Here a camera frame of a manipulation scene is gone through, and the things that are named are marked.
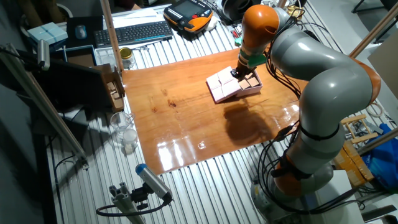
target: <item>clear plastic cup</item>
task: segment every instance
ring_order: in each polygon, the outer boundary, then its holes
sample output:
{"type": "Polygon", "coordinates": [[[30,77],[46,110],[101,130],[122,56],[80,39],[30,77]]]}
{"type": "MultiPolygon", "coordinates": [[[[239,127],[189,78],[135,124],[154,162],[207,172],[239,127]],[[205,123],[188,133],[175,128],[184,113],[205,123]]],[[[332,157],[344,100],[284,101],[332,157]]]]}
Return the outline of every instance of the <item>clear plastic cup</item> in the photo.
{"type": "Polygon", "coordinates": [[[136,115],[134,113],[127,114],[125,112],[118,112],[111,117],[111,126],[116,131],[116,135],[122,139],[123,133],[127,128],[131,128],[134,124],[134,118],[136,115]]]}
{"type": "Polygon", "coordinates": [[[132,154],[138,146],[138,134],[134,129],[128,128],[123,133],[124,151],[132,154]]]}

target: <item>wooden table surface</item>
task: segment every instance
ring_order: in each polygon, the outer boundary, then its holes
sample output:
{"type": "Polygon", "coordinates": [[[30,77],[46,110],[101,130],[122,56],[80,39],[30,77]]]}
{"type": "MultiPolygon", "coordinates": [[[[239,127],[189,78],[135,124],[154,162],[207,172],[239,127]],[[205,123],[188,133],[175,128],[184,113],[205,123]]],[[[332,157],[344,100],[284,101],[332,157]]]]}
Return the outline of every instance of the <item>wooden table surface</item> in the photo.
{"type": "Polygon", "coordinates": [[[257,68],[260,93],[214,102],[206,78],[236,67],[238,52],[123,71],[145,162],[156,174],[270,140],[298,120],[298,100],[265,65],[257,68]]]}

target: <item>white box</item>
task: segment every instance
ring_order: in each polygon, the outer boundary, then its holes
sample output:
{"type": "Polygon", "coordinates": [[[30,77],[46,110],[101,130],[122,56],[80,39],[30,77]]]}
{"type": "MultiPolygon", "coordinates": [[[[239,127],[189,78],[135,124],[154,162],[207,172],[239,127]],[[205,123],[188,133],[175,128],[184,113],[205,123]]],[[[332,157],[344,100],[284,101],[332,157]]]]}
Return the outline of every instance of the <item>white box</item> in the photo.
{"type": "Polygon", "coordinates": [[[45,40],[50,45],[68,38],[68,34],[53,22],[30,29],[27,32],[36,42],[45,40]]]}
{"type": "Polygon", "coordinates": [[[256,71],[253,72],[252,77],[256,77],[260,85],[249,87],[245,90],[242,90],[242,88],[239,86],[238,80],[232,76],[231,71],[232,68],[227,67],[206,79],[210,93],[216,103],[219,103],[234,95],[240,97],[260,92],[262,83],[256,71]]]}

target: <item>box lid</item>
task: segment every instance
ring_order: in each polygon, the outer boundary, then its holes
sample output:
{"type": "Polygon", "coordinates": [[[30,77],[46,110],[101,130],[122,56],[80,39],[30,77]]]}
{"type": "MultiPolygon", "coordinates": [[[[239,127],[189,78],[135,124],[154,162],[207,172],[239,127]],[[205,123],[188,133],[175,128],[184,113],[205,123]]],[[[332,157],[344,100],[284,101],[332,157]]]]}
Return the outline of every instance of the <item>box lid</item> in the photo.
{"type": "Polygon", "coordinates": [[[206,79],[210,93],[216,103],[237,94],[241,89],[238,80],[232,76],[231,71],[232,68],[229,66],[206,79]]]}

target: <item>computer mouse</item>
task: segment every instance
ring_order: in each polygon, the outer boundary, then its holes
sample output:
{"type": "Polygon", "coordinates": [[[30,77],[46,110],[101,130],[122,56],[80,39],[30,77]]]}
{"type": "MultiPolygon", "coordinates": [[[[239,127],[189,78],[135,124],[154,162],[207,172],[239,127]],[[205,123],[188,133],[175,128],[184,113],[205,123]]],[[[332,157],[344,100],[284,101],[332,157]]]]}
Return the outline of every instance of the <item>computer mouse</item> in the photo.
{"type": "Polygon", "coordinates": [[[75,27],[75,36],[79,40],[87,38],[86,27],[84,25],[78,25],[75,27]]]}

